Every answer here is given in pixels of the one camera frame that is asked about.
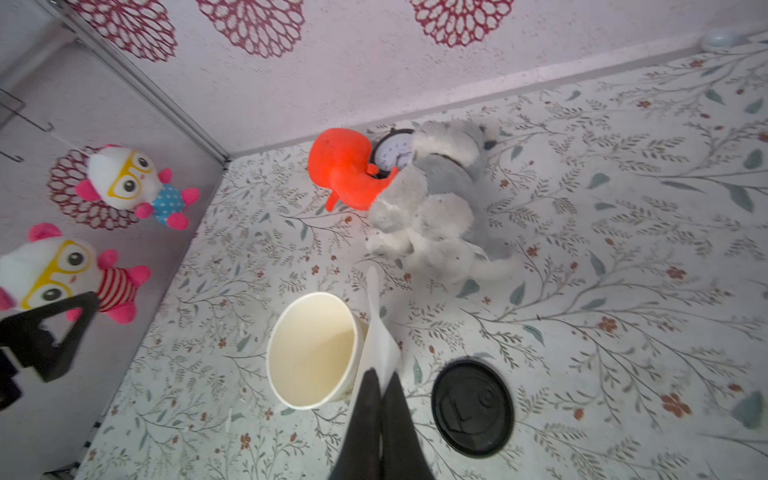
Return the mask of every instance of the white paper cup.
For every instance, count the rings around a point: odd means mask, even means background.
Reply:
[[[308,410],[352,393],[367,325],[338,296],[315,292],[277,319],[266,348],[272,390],[292,409]]]

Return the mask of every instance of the floral floor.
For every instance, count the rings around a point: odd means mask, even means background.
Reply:
[[[306,292],[365,318],[373,263],[436,478],[757,478],[764,101],[768,45],[754,43],[429,116],[471,118],[491,139],[488,218],[521,266],[488,284],[444,286],[367,257],[366,215],[323,211],[309,143],[239,159],[79,478],[326,478],[346,406],[280,405],[265,343]],[[437,372],[467,355],[493,364],[515,402],[508,445],[482,460],[452,451],[429,408]]]

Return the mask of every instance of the clock face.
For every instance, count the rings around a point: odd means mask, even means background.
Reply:
[[[413,130],[395,130],[384,137],[373,151],[373,163],[385,172],[397,167],[400,170],[413,160],[411,138]]]

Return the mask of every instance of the stuffed toy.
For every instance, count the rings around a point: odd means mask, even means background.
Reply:
[[[116,268],[118,252],[98,257],[88,242],[67,238],[50,223],[29,230],[29,242],[0,257],[0,310],[30,310],[85,292],[96,292],[105,312],[117,323],[136,316],[136,293],[149,280],[146,266]],[[77,310],[67,311],[75,321]]]
[[[155,220],[176,230],[190,221],[184,211],[200,198],[197,188],[179,191],[169,185],[173,172],[157,172],[152,160],[139,151],[104,145],[88,160],[88,178],[75,192],[84,200],[103,200],[118,210],[136,208],[139,218]]]
[[[310,150],[310,178],[318,187],[332,190],[326,210],[338,200],[355,210],[368,210],[395,177],[395,167],[385,179],[373,178],[379,168],[369,164],[373,146],[365,135],[346,128],[331,128],[315,140]]]
[[[413,133],[413,161],[373,202],[369,253],[405,257],[409,271],[448,283],[499,278],[514,267],[509,242],[488,237],[475,181],[487,164],[480,128],[430,121]]]

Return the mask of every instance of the orange rubber toy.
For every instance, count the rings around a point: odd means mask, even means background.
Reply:
[[[326,210],[338,200],[355,210],[368,210],[373,201],[392,183],[398,168],[387,178],[377,179],[379,168],[369,164],[373,146],[363,134],[346,128],[331,128],[315,140],[310,150],[310,178],[315,185],[332,190]]]

